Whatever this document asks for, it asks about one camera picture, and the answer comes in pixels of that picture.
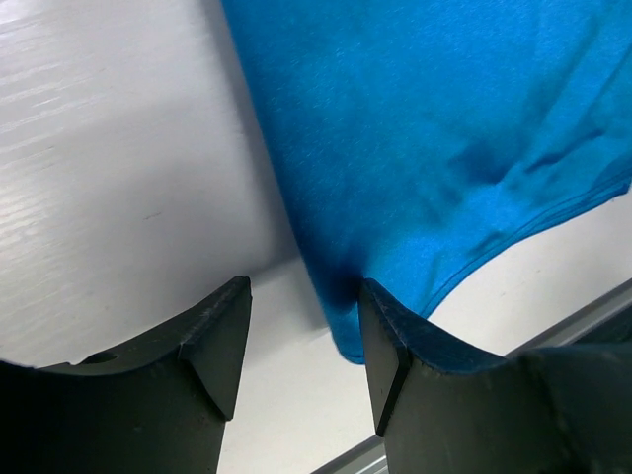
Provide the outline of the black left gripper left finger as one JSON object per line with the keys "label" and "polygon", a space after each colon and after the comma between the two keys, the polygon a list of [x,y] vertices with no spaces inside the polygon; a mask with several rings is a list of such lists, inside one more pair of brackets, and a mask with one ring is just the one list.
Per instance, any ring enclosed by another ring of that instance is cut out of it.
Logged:
{"label": "black left gripper left finger", "polygon": [[1,365],[5,473],[213,473],[251,317],[238,276],[78,364]]}

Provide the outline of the blue satin napkin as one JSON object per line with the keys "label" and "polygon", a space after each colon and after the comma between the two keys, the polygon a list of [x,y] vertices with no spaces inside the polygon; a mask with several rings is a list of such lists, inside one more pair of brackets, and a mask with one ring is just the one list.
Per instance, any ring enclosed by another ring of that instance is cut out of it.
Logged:
{"label": "blue satin napkin", "polygon": [[227,1],[333,340],[357,293],[429,317],[508,247],[631,185],[627,1]]}

